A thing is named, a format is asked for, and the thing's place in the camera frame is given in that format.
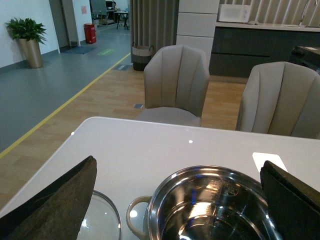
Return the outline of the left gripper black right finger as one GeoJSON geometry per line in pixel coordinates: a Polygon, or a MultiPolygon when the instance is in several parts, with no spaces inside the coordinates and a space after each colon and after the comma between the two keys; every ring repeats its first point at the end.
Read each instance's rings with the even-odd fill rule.
{"type": "Polygon", "coordinates": [[[260,181],[271,216],[284,240],[320,238],[320,192],[278,167],[264,162],[260,181]]]}

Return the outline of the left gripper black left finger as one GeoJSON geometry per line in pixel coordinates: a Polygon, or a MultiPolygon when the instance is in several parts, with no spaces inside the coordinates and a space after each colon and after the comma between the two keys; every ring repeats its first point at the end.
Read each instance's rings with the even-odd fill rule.
{"type": "Polygon", "coordinates": [[[2,240],[75,240],[93,194],[97,161],[78,163],[0,219],[2,240]]]}

